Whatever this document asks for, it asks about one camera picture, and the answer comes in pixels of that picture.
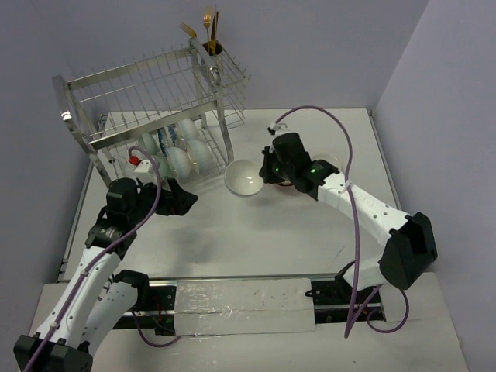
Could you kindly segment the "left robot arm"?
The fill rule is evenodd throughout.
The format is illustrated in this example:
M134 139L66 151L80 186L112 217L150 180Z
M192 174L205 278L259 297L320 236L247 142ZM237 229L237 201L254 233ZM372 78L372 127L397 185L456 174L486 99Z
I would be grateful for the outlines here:
M131 178L113 181L88 232L78 271L46 320L21 335L13 352L22 371L89 371L103 339L122 315L150 303L150 279L117 272L138 229L153 215L187 214L198 196L175 179L167 187Z

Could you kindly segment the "mint bowl gold rim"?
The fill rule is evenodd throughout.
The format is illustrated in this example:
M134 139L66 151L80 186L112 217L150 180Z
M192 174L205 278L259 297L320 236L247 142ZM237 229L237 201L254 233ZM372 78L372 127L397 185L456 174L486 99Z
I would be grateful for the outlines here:
M162 182L165 182L168 178L174 176L174 172L172 171L171 166L165 157L157 155L154 156L153 159L158 167L160 179L162 180Z

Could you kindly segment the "white bowl front stack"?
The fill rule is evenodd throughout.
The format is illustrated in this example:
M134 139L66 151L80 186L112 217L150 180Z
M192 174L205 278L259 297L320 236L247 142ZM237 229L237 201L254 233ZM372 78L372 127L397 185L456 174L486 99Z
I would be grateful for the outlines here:
M209 147L198 139L187 142L187 153L191 159L193 168L197 173L210 169L213 163L213 155Z

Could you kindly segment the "white bowl brown pattern stack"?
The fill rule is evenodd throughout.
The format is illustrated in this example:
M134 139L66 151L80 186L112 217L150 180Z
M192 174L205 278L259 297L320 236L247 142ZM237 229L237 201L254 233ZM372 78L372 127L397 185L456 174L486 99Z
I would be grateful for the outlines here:
M248 197L257 194L264 186L258 166L249 160L235 160L224 173L226 187L234 194Z

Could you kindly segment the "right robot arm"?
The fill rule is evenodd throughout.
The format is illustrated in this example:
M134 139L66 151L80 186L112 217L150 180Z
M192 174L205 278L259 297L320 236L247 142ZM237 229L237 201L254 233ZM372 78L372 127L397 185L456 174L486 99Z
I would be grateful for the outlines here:
M339 273L336 293L355 302L365 288L390 284L408 290L437 259L429 218L393 208L345 179L325 160L313 160L297 133L275 135L263 149L259 175L266 184L287 181L317 202L343 213L365 229L382 247L380 256L347 264Z

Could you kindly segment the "white orange bottom bowl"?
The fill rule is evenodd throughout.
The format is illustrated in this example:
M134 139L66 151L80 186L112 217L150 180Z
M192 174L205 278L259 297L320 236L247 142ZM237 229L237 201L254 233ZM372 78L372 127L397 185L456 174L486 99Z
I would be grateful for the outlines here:
M334 167L338 169L339 172L343 171L343 166L342 163L339 159L334 157L333 155L327 154L327 153L318 153L314 156L315 160L324 160L327 163L330 163Z

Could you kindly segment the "white bowl orange stack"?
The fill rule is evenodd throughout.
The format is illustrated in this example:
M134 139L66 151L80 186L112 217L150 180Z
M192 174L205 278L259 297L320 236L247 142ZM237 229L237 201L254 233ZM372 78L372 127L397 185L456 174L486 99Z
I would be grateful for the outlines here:
M172 166L176 178L184 180L191 173L191 159L187 152L178 147L169 147L166 149L167 159Z

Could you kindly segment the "blue floral bowl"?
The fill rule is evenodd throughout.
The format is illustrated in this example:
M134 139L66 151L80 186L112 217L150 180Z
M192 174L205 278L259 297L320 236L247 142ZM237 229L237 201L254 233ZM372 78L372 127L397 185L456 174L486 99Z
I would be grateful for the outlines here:
M166 128L168 146L177 146L179 144L179 137L175 125L170 125Z

